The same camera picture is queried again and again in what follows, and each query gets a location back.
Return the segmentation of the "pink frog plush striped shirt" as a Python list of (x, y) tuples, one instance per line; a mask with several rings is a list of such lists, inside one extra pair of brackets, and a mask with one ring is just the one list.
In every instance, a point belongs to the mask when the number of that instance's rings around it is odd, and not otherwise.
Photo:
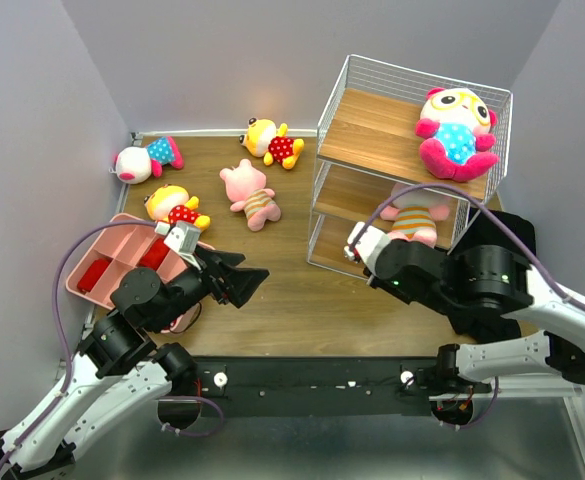
[(395, 199), (381, 210), (380, 217), (390, 221), (388, 236), (434, 247), (438, 240), (437, 223), (450, 215), (446, 196), (427, 190), (416, 190)]

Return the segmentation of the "white panda plush with glasses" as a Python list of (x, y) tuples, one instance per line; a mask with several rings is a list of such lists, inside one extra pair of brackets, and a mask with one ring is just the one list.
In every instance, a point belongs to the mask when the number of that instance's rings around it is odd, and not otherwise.
[(430, 90), (415, 126), (415, 135), (423, 140), (419, 156), (426, 169), (458, 183), (486, 174), (499, 162), (492, 151), (497, 122), (495, 112), (468, 88)]

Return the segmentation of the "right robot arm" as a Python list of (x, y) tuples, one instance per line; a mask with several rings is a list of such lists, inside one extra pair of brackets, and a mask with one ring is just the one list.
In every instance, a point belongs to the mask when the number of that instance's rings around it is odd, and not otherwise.
[(447, 255), (421, 243), (382, 239), (357, 247), (372, 286), (437, 313), (482, 320), (524, 320), (532, 335), (486, 344), (440, 347), (417, 377), (446, 392), (493, 377), (550, 373), (585, 385), (585, 296), (553, 286), (539, 267), (502, 247)]

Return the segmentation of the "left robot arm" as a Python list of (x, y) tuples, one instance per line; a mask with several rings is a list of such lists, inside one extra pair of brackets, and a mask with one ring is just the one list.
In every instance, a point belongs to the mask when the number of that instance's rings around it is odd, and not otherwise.
[(52, 478), (142, 404), (165, 395), (196, 402), (197, 365), (178, 343), (150, 338), (210, 296), (237, 308), (268, 278), (240, 253), (195, 249), (196, 265), (169, 282), (150, 268), (126, 273), (105, 318), (66, 361), (61, 380), (30, 414), (0, 431), (0, 478)]

